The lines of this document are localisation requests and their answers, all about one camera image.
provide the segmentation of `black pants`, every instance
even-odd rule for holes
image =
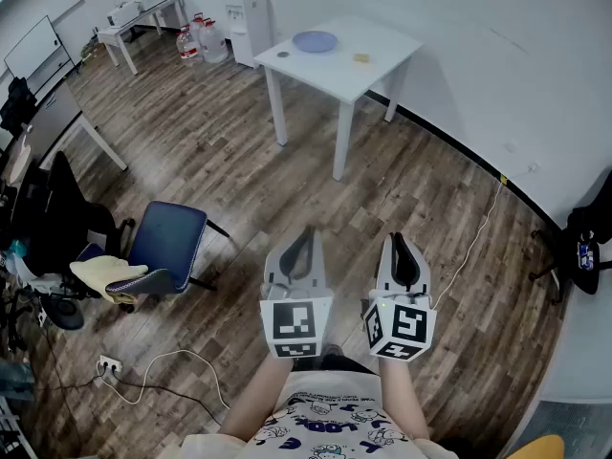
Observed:
[[[358,362],[344,356],[328,354],[323,358],[321,365],[316,368],[317,359],[296,359],[292,372],[299,371],[349,371],[361,372],[362,374],[374,374],[370,369]]]

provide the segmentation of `purple bowl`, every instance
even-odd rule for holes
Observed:
[[[306,53],[324,53],[336,48],[338,38],[323,31],[307,31],[294,35],[294,44]]]

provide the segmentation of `wooden floor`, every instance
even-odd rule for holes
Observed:
[[[492,204],[498,182],[437,137],[384,107],[358,101],[342,182],[332,179],[338,105],[282,80],[289,142],[274,138],[262,70],[231,59],[194,71],[182,66],[175,37],[153,33],[133,45],[140,73],[113,67],[100,53],[69,83],[100,134],[129,169],[119,169],[84,133],[67,152],[86,197],[117,221],[140,220],[148,202],[200,208],[231,240],[207,231],[195,275],[217,293],[189,287],[180,296],[143,298],[125,316],[104,300],[82,304],[82,331],[49,337],[64,385],[96,375],[100,354],[123,362],[141,382],[158,354],[191,349],[213,362],[231,404],[267,348],[258,314],[266,254],[288,228],[322,230],[327,277],[336,299],[330,341],[372,369],[360,320],[360,298],[374,285],[384,237],[401,230],[424,253],[437,296],[463,261]],[[439,307],[435,341],[410,364],[433,438],[463,437],[478,457],[494,457],[518,424],[550,358],[562,309],[550,277],[528,280],[549,258],[529,233],[543,222],[502,188],[470,261]],[[98,454],[151,458],[165,445],[217,425],[197,404],[147,390],[122,402],[99,382],[66,391],[82,449],[58,390],[47,342],[26,317],[22,331],[43,390],[20,406],[22,427],[40,457]],[[185,355],[157,361],[150,381],[202,399],[217,420],[225,409],[207,367]],[[121,388],[135,399],[138,389]]]

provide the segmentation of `person's arm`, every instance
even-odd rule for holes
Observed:
[[[382,409],[413,439],[428,439],[425,415],[414,392],[405,362],[379,359],[382,384]]]
[[[293,359],[275,359],[268,354],[231,407],[219,433],[248,442],[272,414],[293,365]]]

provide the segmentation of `cartoon print shirt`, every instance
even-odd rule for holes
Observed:
[[[222,434],[190,435],[181,459],[457,459],[411,440],[383,411],[378,376],[309,371],[290,375],[274,414],[245,444]]]

